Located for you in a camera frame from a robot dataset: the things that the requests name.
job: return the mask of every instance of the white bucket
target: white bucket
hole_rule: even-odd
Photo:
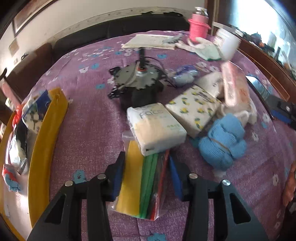
[[[223,60],[231,60],[241,40],[225,29],[218,29],[213,43],[218,47]]]

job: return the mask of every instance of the silver screw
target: silver screw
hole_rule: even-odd
[[[73,181],[66,181],[65,182],[65,186],[66,187],[70,187],[70,186],[72,186],[73,185]]]
[[[99,180],[103,180],[103,179],[106,178],[106,175],[105,175],[105,173],[100,173],[100,174],[97,176],[97,178],[98,178]]]
[[[194,172],[192,172],[192,173],[189,174],[189,178],[190,179],[197,179],[197,177],[198,177],[197,174],[194,173]]]
[[[223,185],[225,185],[225,186],[229,186],[229,185],[230,185],[230,181],[228,181],[227,179],[224,179],[224,180],[222,181],[222,183],[223,183]]]

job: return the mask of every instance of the purple tablecloth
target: purple tablecloth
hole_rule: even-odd
[[[150,31],[153,34],[176,35],[171,31]],[[138,58],[138,49],[121,49],[135,36],[104,40],[73,50],[63,56],[46,72],[31,93],[61,87],[69,99],[69,107],[57,138],[51,166],[51,199],[77,169],[85,171],[87,180],[103,172],[108,164],[116,161],[123,150],[121,134],[128,130],[126,114],[120,109],[118,99],[110,100],[107,94],[113,87],[108,72],[115,66],[126,66]],[[185,50],[146,48],[146,56],[158,58],[166,69],[175,70],[185,64],[194,64],[202,75],[220,71],[221,61],[207,62]],[[275,90],[257,67],[243,54],[236,52],[232,62],[245,74],[256,75],[270,93]],[[159,102],[165,104],[183,89],[166,87],[159,94]],[[269,238],[279,233],[284,216],[281,195],[295,160],[293,145],[295,131],[280,121],[271,121],[258,97],[250,89],[250,95],[258,110],[255,125],[247,124],[245,140],[247,151],[226,172],[215,172],[200,156],[189,138],[176,148],[178,159],[190,170],[214,181],[228,179],[263,224]],[[156,221],[132,218],[119,213],[109,215],[114,240],[146,240],[148,236],[165,234],[167,241],[181,240],[188,203],[178,201],[169,181],[164,209],[167,212]],[[213,214],[210,215],[209,234],[213,237]],[[82,237],[86,240],[86,211],[83,203]]]

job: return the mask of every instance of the stack of paper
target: stack of paper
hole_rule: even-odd
[[[165,39],[171,38],[167,35],[156,34],[137,34],[126,44],[122,45],[122,48],[139,48],[139,47],[151,47],[159,49],[175,49],[175,44],[164,43]]]

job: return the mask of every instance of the black sofa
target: black sofa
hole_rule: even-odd
[[[146,13],[102,22],[59,39],[53,47],[54,59],[57,61],[64,54],[88,44],[149,30],[188,31],[189,23],[176,12]]]

